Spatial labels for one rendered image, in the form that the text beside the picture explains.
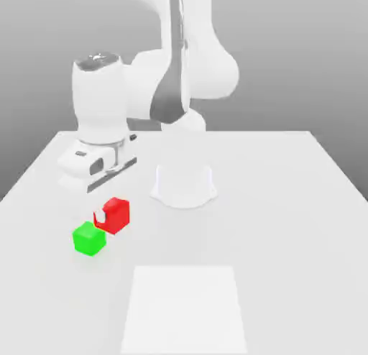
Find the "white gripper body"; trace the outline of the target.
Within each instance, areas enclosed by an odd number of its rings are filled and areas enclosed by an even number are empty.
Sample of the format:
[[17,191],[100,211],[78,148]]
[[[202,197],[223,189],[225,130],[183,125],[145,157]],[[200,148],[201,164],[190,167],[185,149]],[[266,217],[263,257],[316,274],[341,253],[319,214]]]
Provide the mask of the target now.
[[92,197],[106,189],[106,185],[119,179],[129,168],[137,164],[137,156],[123,161],[112,168],[104,169],[103,159],[100,157],[88,170],[86,176],[68,176],[68,189],[78,195]]

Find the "small red cube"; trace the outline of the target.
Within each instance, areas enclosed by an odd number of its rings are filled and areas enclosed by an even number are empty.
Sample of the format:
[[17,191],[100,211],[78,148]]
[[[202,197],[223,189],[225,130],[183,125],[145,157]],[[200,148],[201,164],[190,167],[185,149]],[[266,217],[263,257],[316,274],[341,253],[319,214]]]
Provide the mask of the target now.
[[109,234],[117,234],[130,222],[130,203],[128,200],[113,197],[103,205],[102,211],[105,215],[105,221],[98,221],[96,213],[93,213],[93,224],[97,229]]

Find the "small green cube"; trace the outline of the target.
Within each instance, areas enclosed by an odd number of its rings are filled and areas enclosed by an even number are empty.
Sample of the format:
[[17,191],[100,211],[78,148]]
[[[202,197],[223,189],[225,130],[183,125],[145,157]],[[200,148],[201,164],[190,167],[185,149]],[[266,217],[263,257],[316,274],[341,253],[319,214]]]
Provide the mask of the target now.
[[73,233],[75,250],[88,256],[94,256],[106,246],[106,232],[86,221],[76,228]]

